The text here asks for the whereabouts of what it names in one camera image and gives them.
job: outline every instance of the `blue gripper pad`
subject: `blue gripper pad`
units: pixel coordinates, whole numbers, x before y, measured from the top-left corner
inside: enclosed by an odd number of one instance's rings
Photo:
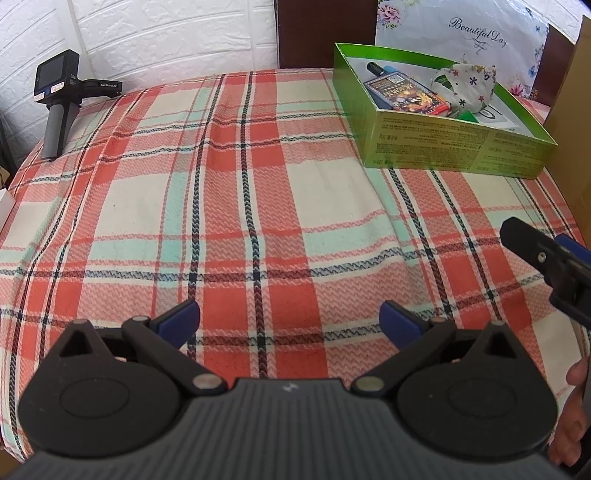
[[[195,300],[188,299],[150,320],[148,326],[159,337],[181,348],[199,328],[200,318],[199,305]]]
[[[575,257],[591,265],[591,252],[583,245],[576,242],[565,233],[557,235],[554,240],[556,240],[556,243],[561,247],[565,247],[566,250],[569,250]]]
[[[428,323],[393,300],[379,308],[379,326],[392,344],[402,350],[429,330]]]

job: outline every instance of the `bed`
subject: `bed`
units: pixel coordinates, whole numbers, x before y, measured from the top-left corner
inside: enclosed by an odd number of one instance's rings
[[[0,417],[31,454],[20,394],[68,322],[116,326],[195,298],[183,347],[237,377],[342,377],[395,353],[394,299],[465,328],[507,321],[558,398],[585,352],[538,272],[501,247],[510,216],[580,240],[551,177],[364,169],[330,70],[235,73],[84,108],[66,153],[18,170],[0,234]],[[528,105],[536,114],[544,108]]]

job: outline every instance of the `human hand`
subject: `human hand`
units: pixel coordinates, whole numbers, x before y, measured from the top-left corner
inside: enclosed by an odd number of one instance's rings
[[[589,427],[583,409],[583,390],[587,378],[589,357],[584,357],[570,367],[566,381],[574,385],[556,426],[554,440],[548,449],[548,458],[555,465],[573,466],[581,456],[581,438]]]

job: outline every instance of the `open box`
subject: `open box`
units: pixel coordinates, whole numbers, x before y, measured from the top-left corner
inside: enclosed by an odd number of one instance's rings
[[[363,164],[378,168],[432,168],[533,179],[556,143],[505,88],[497,84],[491,106],[516,125],[506,131],[463,120],[379,109],[362,82],[374,76],[369,61],[391,65],[429,86],[454,61],[421,53],[336,44],[333,83]]]

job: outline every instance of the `camera screen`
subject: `camera screen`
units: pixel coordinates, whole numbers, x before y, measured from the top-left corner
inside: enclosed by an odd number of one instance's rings
[[[41,67],[39,72],[39,88],[42,89],[46,86],[58,81],[61,79],[61,71],[63,70],[64,66],[64,56],[60,55],[55,60],[52,60],[49,63],[46,63],[44,66]]]

